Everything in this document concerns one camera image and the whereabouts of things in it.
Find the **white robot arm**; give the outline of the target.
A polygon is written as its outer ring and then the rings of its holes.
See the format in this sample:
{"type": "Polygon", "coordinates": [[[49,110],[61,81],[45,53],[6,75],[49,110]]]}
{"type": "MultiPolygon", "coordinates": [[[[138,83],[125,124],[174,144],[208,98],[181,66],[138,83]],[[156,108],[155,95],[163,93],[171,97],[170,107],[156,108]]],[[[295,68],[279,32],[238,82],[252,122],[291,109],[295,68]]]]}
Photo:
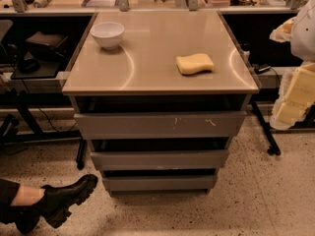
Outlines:
{"type": "Polygon", "coordinates": [[[283,73],[272,110],[271,127],[287,130],[302,121],[315,103],[315,0],[309,0],[295,17],[274,29],[270,40],[288,41],[292,55],[302,60],[293,72],[283,73]]]}

